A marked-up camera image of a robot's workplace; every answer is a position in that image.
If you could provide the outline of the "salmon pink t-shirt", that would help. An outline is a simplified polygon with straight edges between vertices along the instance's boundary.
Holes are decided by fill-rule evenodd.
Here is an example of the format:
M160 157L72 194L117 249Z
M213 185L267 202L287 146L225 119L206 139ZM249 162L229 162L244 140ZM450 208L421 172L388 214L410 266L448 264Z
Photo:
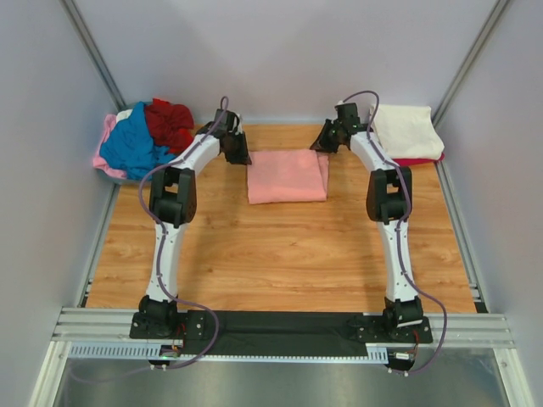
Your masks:
M254 151L247 167L250 204L324 202L329 159L310 149Z

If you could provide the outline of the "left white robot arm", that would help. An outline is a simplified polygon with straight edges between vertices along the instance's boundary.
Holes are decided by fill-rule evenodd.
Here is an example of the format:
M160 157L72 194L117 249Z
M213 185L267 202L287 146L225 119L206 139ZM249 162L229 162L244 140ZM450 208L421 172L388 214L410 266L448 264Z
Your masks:
M132 317L131 338L169 340L182 334L177 309L182 302L177 290L182 241L196 215L197 177L220 154L230 164L251 164L241 115L225 108L216 111L180 155L144 178L151 181L145 210L155 221L155 249L146 293Z

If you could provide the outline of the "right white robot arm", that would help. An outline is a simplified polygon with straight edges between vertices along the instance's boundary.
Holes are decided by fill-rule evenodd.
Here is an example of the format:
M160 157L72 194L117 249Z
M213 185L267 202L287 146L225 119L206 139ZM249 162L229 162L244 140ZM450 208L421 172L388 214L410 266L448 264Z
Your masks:
M418 340L424 327L422 302L413 287L408 244L411 170L400 167L384 152L371 132L371 124L361 122L355 103L339 103L335 110L337 118L325 120L311 149L337 153L345 145L368 171L367 215L377 225L387 271L382 331L392 342L406 337Z

